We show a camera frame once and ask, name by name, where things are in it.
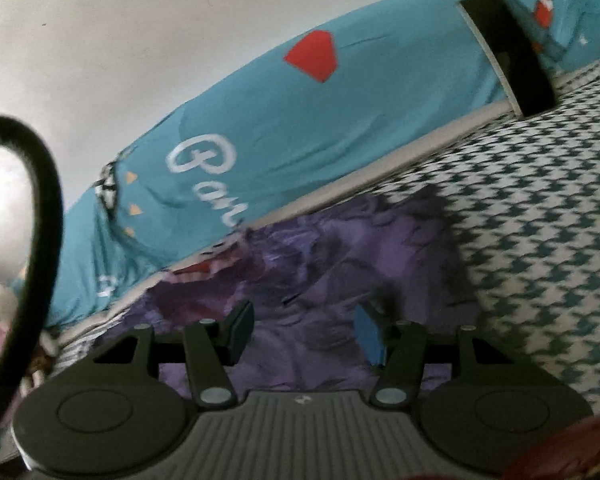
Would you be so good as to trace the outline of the purple patterned garment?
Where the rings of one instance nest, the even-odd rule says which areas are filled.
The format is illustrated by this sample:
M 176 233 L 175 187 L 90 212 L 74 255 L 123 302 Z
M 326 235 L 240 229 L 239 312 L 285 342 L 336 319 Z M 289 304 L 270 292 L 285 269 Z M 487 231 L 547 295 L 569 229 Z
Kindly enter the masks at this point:
M 396 204 L 361 195 L 250 231 L 226 268 L 148 289 L 120 330 L 147 324 L 172 333 L 203 318 L 222 320 L 249 300 L 252 336 L 227 372 L 238 393 L 365 391 L 375 374 L 355 340 L 353 318 L 356 303 L 373 295 L 433 333 L 480 318 L 444 199 L 431 186 Z

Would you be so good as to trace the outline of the blue cartoon print bedsheet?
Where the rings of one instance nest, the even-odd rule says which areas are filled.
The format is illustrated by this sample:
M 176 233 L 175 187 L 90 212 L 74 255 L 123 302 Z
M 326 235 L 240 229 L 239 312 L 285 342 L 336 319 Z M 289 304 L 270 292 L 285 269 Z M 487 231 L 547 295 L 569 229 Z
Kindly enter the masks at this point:
M 600 0 L 504 0 L 550 79 L 600 59 Z M 46 324 L 507 100 L 460 0 L 382 0 L 269 50 L 102 168 L 65 215 Z

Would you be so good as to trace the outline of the blue white houndstooth mat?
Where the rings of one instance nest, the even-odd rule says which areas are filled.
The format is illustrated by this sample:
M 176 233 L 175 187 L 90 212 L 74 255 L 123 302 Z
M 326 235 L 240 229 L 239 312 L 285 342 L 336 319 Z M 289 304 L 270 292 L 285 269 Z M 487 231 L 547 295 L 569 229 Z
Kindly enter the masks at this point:
M 498 118 L 362 195 L 396 204 L 427 186 L 444 199 L 482 310 L 476 323 L 600 412 L 600 62 L 565 85 L 556 110 Z M 208 278 L 230 265 L 241 239 L 149 288 Z M 132 304 L 71 341 L 59 367 L 125 332 Z

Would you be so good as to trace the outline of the beige bunny plush toy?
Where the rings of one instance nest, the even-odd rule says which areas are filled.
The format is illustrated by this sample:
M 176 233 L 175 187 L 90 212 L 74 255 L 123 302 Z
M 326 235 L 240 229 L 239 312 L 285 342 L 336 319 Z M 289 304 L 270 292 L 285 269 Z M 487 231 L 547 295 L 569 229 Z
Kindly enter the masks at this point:
M 15 293 L 0 282 L 0 357 L 18 307 L 19 300 Z M 38 337 L 38 348 L 29 365 L 27 375 L 20 382 L 20 393 L 23 396 L 45 382 L 46 375 L 53 368 L 58 353 L 57 341 L 50 336 L 49 332 L 42 330 Z

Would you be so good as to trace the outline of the black smartphone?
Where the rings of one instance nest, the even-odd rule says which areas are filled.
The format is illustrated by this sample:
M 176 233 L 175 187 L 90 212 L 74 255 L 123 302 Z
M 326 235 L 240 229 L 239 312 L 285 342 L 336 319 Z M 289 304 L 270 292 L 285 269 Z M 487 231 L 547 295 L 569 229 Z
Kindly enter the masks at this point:
M 504 0 L 460 0 L 458 10 L 488 58 L 519 118 L 552 110 L 557 96 L 515 15 Z

